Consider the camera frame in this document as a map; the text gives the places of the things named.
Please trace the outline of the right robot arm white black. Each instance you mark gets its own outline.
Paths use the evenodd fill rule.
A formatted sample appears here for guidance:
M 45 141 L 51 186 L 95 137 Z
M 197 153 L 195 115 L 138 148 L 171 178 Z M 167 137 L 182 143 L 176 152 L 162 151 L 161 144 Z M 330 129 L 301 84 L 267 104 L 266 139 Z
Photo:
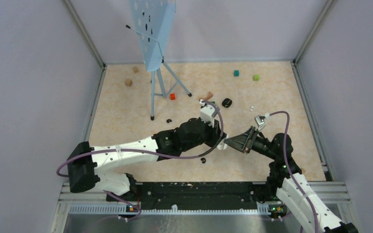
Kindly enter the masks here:
M 291 138 L 278 133 L 268 140 L 250 127 L 246 132 L 226 138 L 224 143 L 242 153 L 255 151 L 271 158 L 266 183 L 255 191 L 258 201 L 280 200 L 300 223 L 305 233 L 357 233 L 353 223 L 344 223 L 311 188 L 291 156 Z

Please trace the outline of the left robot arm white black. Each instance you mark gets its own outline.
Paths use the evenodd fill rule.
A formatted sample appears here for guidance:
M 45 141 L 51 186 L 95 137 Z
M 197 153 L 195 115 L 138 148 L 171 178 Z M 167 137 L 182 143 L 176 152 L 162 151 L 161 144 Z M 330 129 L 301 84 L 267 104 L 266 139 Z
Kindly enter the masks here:
M 181 154 L 205 144 L 213 151 L 227 134 L 219 121 L 205 122 L 191 118 L 179 127 L 160 131 L 132 143 L 92 147 L 79 143 L 67 159 L 69 190 L 83 193 L 90 190 L 110 192 L 124 200 L 136 196 L 136 181 L 129 173 L 116 174 L 113 169 L 139 162 L 182 159 Z

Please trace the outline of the black earbud charging case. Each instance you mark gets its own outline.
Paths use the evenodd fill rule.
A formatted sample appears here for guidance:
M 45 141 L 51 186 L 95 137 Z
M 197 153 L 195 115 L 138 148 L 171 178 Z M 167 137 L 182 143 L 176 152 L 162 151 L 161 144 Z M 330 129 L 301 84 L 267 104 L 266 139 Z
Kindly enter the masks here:
M 232 105 L 233 101 L 230 99 L 230 98 L 225 98 L 223 101 L 222 101 L 222 106 L 224 108 L 229 108 L 231 105 Z

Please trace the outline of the white charging case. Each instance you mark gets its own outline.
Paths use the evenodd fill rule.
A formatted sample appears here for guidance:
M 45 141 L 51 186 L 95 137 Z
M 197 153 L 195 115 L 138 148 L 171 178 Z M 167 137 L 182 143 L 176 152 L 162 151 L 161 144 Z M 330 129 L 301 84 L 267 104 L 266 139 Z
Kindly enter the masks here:
M 228 145 L 225 144 L 224 142 L 220 142 L 218 145 L 217 145 L 217 149 L 218 150 L 225 150 L 228 148 Z

